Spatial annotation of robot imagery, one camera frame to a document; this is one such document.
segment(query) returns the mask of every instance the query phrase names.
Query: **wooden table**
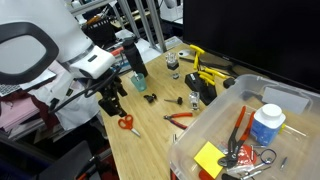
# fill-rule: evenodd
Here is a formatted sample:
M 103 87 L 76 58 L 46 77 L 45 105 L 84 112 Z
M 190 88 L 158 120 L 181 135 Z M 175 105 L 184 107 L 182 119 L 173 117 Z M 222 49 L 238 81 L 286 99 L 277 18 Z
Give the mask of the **wooden table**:
M 183 49 L 189 49 L 189 46 L 181 44 L 168 52 L 179 52 Z M 184 83 L 184 79 L 187 74 L 195 71 L 192 63 L 180 61 L 180 78 L 172 79 L 166 66 L 166 55 L 167 53 L 164 53 L 146 63 L 149 75 L 146 77 L 147 89 L 143 92 L 138 92 L 131 83 L 132 72 L 121 76 L 128 95 L 121 97 L 120 103 L 128 114 L 133 115 L 133 126 L 139 131 L 141 138 L 129 130 L 121 129 L 118 126 L 119 116 L 110 117 L 101 110 L 113 157 L 122 180 L 170 179 L 168 151 L 173 134 L 179 136 L 183 130 L 164 120 L 163 116 L 191 112 L 188 99 L 191 90 Z M 215 81 L 219 94 L 224 90 L 223 79 L 216 77 Z M 150 104 L 143 96 L 152 93 L 157 95 L 157 100 Z M 184 100 L 181 106 L 164 101 L 164 99 L 177 99 L 179 96 Z M 205 108 L 206 106 L 200 102 L 200 110 L 192 111 L 193 117 L 176 120 L 189 125 Z

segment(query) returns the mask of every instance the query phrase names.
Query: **red-handled pliers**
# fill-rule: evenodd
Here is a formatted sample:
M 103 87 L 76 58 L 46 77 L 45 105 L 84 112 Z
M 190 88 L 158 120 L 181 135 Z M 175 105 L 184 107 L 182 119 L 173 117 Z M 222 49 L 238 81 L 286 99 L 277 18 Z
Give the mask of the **red-handled pliers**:
M 191 117 L 192 113 L 191 112 L 184 112 L 184 113 L 178 113 L 178 114 L 172 114 L 170 116 L 165 115 L 163 116 L 164 119 L 170 121 L 172 124 L 176 125 L 177 127 L 181 128 L 181 129 L 187 129 L 188 126 L 183 125 L 181 123 L 178 123 L 177 121 L 173 120 L 172 118 L 176 118 L 176 117 Z
M 223 157 L 218 160 L 218 164 L 220 166 L 232 168 L 238 163 L 238 153 L 240 151 L 241 146 L 243 145 L 245 140 L 250 135 L 250 130 L 251 130 L 251 126 L 252 126 L 252 122 L 253 122 L 253 118 L 254 118 L 254 113 L 255 113 L 255 112 L 251 113 L 249 123 L 248 123 L 245 131 L 243 132 L 242 136 L 240 137 L 240 140 L 236 141 L 236 134 L 237 134 L 237 131 L 240 127 L 240 124 L 241 124 L 241 121 L 244 117 L 245 112 L 246 112 L 246 106 L 243 106 L 241 113 L 238 117 L 238 120 L 236 122 L 236 125 L 234 126 L 234 129 L 233 129 L 231 136 L 229 138 L 229 141 L 228 141 L 228 154 L 226 155 L 226 157 Z

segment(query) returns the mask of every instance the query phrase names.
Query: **computer monitor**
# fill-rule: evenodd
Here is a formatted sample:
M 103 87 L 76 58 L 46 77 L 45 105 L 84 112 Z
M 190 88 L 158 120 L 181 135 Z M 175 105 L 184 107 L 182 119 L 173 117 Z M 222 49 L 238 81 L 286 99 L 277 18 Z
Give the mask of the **computer monitor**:
M 271 79 L 320 92 L 320 1 L 184 1 L 183 40 Z

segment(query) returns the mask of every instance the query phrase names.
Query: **clear plastic bin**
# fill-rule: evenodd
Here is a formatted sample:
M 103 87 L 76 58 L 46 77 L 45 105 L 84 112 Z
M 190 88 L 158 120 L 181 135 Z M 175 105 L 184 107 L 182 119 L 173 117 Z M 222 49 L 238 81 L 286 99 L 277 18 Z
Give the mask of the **clear plastic bin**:
M 280 106 L 286 115 L 286 127 L 268 148 L 277 153 L 271 168 L 256 179 L 319 179 L 320 177 L 320 95 L 255 75 L 242 75 L 235 85 L 220 94 L 180 135 L 169 151 L 171 169 L 179 179 L 199 179 L 201 167 L 194 156 L 209 141 L 222 152 L 234 128 L 242 106 L 247 107 L 237 140 L 249 115 L 266 103 Z M 249 137 L 245 144 L 258 144 Z M 285 167 L 280 170 L 283 159 Z

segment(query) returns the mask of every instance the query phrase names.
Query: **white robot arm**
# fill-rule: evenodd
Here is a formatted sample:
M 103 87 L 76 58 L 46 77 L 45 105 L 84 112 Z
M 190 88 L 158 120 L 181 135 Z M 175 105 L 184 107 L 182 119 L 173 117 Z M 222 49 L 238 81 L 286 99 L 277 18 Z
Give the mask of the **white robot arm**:
M 97 79 L 115 62 L 59 0 L 0 1 L 0 83 L 36 78 L 53 60 L 74 78 Z

